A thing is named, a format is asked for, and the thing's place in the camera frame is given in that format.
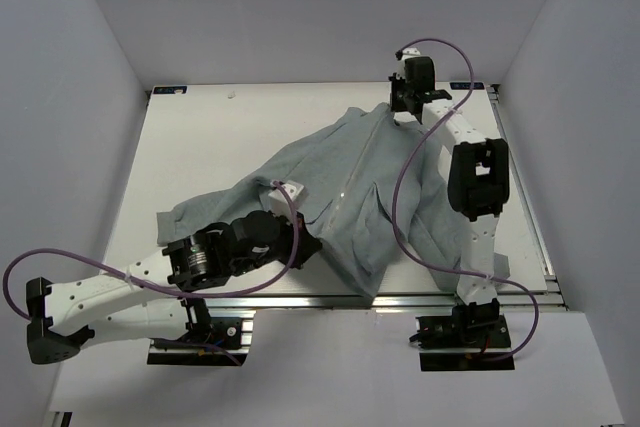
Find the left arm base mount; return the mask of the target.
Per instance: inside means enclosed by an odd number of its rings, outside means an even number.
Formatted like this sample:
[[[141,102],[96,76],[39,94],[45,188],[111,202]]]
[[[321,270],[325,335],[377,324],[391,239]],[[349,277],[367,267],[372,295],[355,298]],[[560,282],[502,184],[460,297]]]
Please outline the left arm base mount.
[[[181,300],[186,313],[184,332],[178,337],[151,339],[148,365],[241,367],[248,355],[248,318],[212,314],[204,300]]]

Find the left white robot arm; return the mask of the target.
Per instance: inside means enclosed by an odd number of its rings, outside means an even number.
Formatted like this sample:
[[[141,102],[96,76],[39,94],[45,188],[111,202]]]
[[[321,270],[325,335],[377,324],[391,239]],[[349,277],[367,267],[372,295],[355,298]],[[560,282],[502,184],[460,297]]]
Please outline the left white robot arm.
[[[236,348],[207,311],[211,289],[273,262],[299,269],[321,248],[302,215],[291,221],[253,211],[173,241],[123,271],[67,283],[32,279],[26,285],[30,360],[59,363],[96,344],[144,337]]]

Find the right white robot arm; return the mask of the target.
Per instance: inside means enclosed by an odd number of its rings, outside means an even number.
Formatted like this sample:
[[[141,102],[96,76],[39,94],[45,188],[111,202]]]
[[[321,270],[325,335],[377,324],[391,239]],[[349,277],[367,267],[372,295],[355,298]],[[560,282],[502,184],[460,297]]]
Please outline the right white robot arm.
[[[466,305],[481,306],[496,297],[495,235],[510,195],[509,148],[489,138],[454,108],[449,92],[438,90],[433,60],[416,48],[397,55],[390,77],[391,108],[412,114],[451,155],[447,198],[462,222],[460,269],[456,294]]]

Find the grey zip-up jacket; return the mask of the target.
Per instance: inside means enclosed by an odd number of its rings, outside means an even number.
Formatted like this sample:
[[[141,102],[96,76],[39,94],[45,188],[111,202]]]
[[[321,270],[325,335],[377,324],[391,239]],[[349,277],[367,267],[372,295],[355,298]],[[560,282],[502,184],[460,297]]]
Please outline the grey zip-up jacket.
[[[462,222],[439,171],[444,147],[425,139],[416,121],[398,122],[386,104],[348,109],[335,123],[284,146],[226,190],[185,200],[157,215],[157,242],[166,245],[215,222],[229,223],[269,208],[274,181],[303,184],[300,212],[323,243],[323,260],[347,288],[375,296],[405,241],[439,289],[456,290]]]

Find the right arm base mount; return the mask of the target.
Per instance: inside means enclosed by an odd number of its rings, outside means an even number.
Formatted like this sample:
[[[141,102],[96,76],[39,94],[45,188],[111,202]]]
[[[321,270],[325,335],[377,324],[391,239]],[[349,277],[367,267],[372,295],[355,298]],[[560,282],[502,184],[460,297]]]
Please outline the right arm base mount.
[[[513,371],[511,337],[501,306],[460,303],[449,315],[421,316],[409,344],[423,372]]]

